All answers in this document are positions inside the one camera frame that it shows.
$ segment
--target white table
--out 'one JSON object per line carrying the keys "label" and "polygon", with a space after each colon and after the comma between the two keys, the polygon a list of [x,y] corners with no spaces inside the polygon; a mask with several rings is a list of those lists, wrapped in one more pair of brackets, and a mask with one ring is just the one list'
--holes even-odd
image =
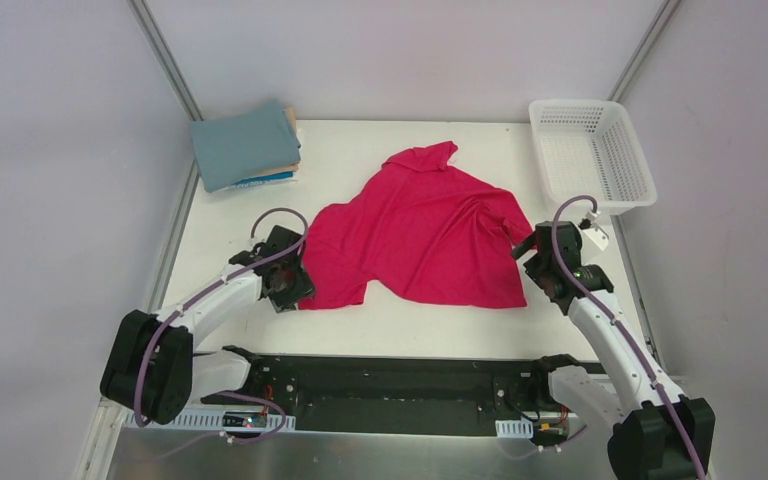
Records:
{"label": "white table", "polygon": [[[528,124],[448,122],[299,121],[302,164],[298,182],[208,194],[199,185],[178,250],[164,304],[191,293],[249,247],[249,229],[263,211],[287,206],[309,221],[326,205],[347,202],[391,155],[445,140],[460,150],[453,165],[511,191],[535,225],[554,212],[543,203]],[[280,223],[299,231],[289,214],[263,222],[265,236]],[[608,218],[602,226],[609,234]],[[594,259],[614,283],[632,328],[640,321],[616,242]],[[235,344],[254,352],[413,358],[533,359],[569,353],[581,361],[596,355],[581,333],[549,303],[523,272],[528,307],[489,310],[423,305],[402,300],[371,282],[363,305],[275,314],[258,302],[228,322],[198,349]]]}

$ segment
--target red cloth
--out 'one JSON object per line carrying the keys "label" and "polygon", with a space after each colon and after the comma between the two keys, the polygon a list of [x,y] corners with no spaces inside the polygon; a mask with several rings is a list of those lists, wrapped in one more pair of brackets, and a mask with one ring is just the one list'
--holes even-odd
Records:
{"label": "red cloth", "polygon": [[457,149],[398,153],[351,202],[319,212],[304,252],[316,295],[302,309],[361,304],[370,280],[416,302],[525,306],[510,252],[531,225],[510,192],[448,165]]}

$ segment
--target white wall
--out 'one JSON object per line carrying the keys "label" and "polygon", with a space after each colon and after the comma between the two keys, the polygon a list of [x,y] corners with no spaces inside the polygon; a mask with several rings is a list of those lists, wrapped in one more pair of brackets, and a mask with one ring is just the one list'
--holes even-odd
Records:
{"label": "white wall", "polygon": [[768,2],[684,2],[626,106],[659,194],[624,217],[656,338],[714,407],[718,474],[768,478]]}
{"label": "white wall", "polygon": [[73,474],[188,143],[124,1],[0,1],[0,479]]}
{"label": "white wall", "polygon": [[662,0],[151,0],[208,118],[522,121],[607,98]]}

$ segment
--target purple cable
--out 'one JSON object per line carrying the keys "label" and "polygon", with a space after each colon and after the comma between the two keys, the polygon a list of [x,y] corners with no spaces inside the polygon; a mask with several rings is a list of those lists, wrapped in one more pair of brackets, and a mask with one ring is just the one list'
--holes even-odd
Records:
{"label": "purple cable", "polygon": [[[557,445],[553,445],[552,447],[547,447],[547,448],[565,447],[565,446],[569,445],[570,442],[574,441],[576,438],[581,437],[581,434],[584,433],[585,430],[587,430],[587,425],[579,428],[577,432],[573,433],[568,439],[564,440],[563,442],[561,442],[561,443],[559,443]],[[510,453],[506,452],[505,449],[501,447],[501,445],[499,446],[499,450],[502,452],[502,455],[507,457],[509,460],[514,460],[514,461],[522,461],[522,460],[525,460],[526,458],[531,457],[532,455],[536,455],[538,453],[542,453],[539,448],[535,448],[534,450],[532,450],[532,451],[530,451],[530,452],[528,452],[528,453],[526,453],[524,455],[520,455],[520,456],[517,457],[515,455],[511,455]]]}
{"label": "purple cable", "polygon": [[[269,400],[265,400],[265,399],[262,399],[262,398],[250,397],[248,395],[241,395],[241,394],[235,393],[235,392],[219,392],[219,395],[222,395],[222,396],[225,396],[225,397],[234,398],[236,400],[243,400],[243,401],[246,401],[246,402],[252,402],[252,403],[257,403],[259,405],[264,405],[264,406],[267,406],[269,408],[275,409],[275,411],[277,411],[281,415],[281,423],[279,423],[278,426],[273,428],[272,430],[269,430],[268,432],[263,432],[259,436],[252,437],[252,438],[235,438],[233,436],[228,436],[227,438],[231,439],[232,443],[235,443],[235,444],[238,444],[238,445],[244,445],[244,444],[258,443],[258,442],[262,442],[264,440],[269,440],[270,438],[272,438],[275,435],[277,435],[278,432],[280,432],[287,425],[287,414],[284,413],[284,410],[281,407],[279,407],[278,404],[276,404],[276,403],[270,402]],[[219,430],[218,432],[203,433],[203,434],[201,434],[201,435],[199,435],[199,436],[197,436],[195,438],[191,438],[186,443],[184,443],[182,445],[179,445],[179,446],[173,448],[172,450],[169,450],[168,452],[162,453],[162,454],[160,454],[160,455],[158,455],[156,457],[151,457],[151,458],[133,458],[133,457],[128,457],[128,460],[133,462],[133,463],[156,463],[156,462],[159,462],[161,460],[165,460],[165,459],[171,457],[172,455],[175,455],[176,453],[178,453],[178,452],[180,452],[180,451],[182,451],[184,449],[187,449],[187,448],[195,445],[196,443],[204,440],[205,438],[217,437],[217,436],[221,437],[223,432],[224,432],[224,430]]]}
{"label": "purple cable", "polygon": [[[284,250],[281,250],[280,252],[270,255],[266,258],[262,258],[251,265],[247,265],[240,270],[237,270],[236,272],[228,275],[228,280],[233,280],[234,278],[239,277],[240,275],[243,275],[244,273],[251,271],[265,263],[269,263],[273,260],[276,260],[278,258],[283,257],[284,255],[287,255],[289,253],[292,253],[294,251],[297,251],[304,245],[304,241],[307,238],[307,231],[308,231],[308,224],[307,219],[304,218],[304,216],[293,210],[292,208],[286,208],[286,207],[277,207],[272,208],[267,211],[265,211],[260,217],[257,218],[257,220],[254,221],[254,224],[252,225],[251,229],[251,237],[254,238],[255,231],[257,230],[257,226],[260,225],[260,222],[266,218],[267,216],[275,213],[275,212],[287,212],[292,213],[296,217],[299,218],[299,220],[302,221],[302,225],[304,225],[304,232],[302,232],[301,238],[299,240],[292,244],[291,246],[285,248]],[[206,295],[208,295],[210,292],[216,290],[220,286],[224,285],[224,283],[221,280],[218,280],[204,289],[202,289],[200,292],[195,294],[193,298],[188,300],[183,305],[183,310],[186,311],[193,305],[195,305],[199,300],[204,298]],[[146,346],[146,351],[143,354],[143,360],[140,363],[140,370],[137,373],[137,384],[134,388],[134,420],[137,422],[137,426],[142,428],[148,425],[148,422],[146,419],[143,418],[143,410],[142,410],[142,401],[143,401],[143,389],[145,388],[145,378],[146,378],[146,372],[148,372],[148,364],[151,361],[151,355],[154,353],[155,348],[157,348],[157,344],[160,341],[161,335],[163,335],[163,332],[166,331],[167,328],[169,328],[169,325],[172,324],[175,320],[178,319],[178,317],[181,316],[181,311],[175,310],[172,312],[171,315],[169,315],[169,318],[163,321],[163,323],[160,324],[159,327],[157,327],[157,330],[155,330],[154,335],[151,336],[151,339],[148,341],[148,346]]]}
{"label": "purple cable", "polygon": [[693,441],[690,439],[690,435],[684,428],[684,424],[681,423],[681,419],[678,418],[678,412],[676,412],[673,403],[670,401],[670,397],[667,394],[666,389],[663,385],[657,382],[658,377],[655,374],[655,369],[653,369],[649,362],[646,360],[646,355],[643,353],[643,350],[634,340],[634,337],[631,335],[631,332],[628,331],[626,326],[619,319],[617,319],[617,316],[614,315],[614,312],[612,312],[607,305],[596,298],[596,296],[593,295],[590,290],[587,289],[587,287],[585,287],[581,282],[578,281],[577,278],[575,278],[575,275],[572,274],[569,267],[567,267],[567,265],[564,263],[563,257],[561,257],[561,247],[558,244],[558,223],[560,222],[561,214],[563,211],[573,203],[580,200],[589,201],[593,205],[593,213],[596,213],[598,210],[598,203],[596,202],[596,199],[593,198],[593,196],[577,195],[562,203],[561,206],[558,207],[558,211],[555,212],[555,217],[552,219],[552,251],[555,253],[555,258],[558,259],[558,265],[561,267],[561,270],[564,272],[564,275],[566,275],[569,281],[572,282],[572,284],[575,285],[576,288],[578,288],[579,291],[581,291],[581,293],[583,293],[591,302],[593,302],[599,308],[599,310],[602,310],[602,312],[607,315],[607,317],[612,322],[614,322],[614,326],[617,327],[617,330],[620,331],[620,334],[623,336],[623,338],[625,338],[626,342],[628,342],[628,345],[634,351],[634,355],[637,357],[637,360],[640,361],[640,364],[646,371],[646,375],[649,377],[649,380],[655,383],[655,390],[658,392],[658,396],[661,397],[661,401],[664,402],[664,405],[667,407],[667,412],[670,414],[670,419],[672,419],[673,424],[675,424],[676,430],[678,430],[678,434],[681,436],[681,440],[684,443],[684,447],[687,449],[687,453],[690,455],[690,460],[693,462],[693,467],[696,469],[696,477],[698,480],[705,480],[705,467],[702,466],[702,461],[699,459],[699,453],[696,452],[696,447],[693,446]]}

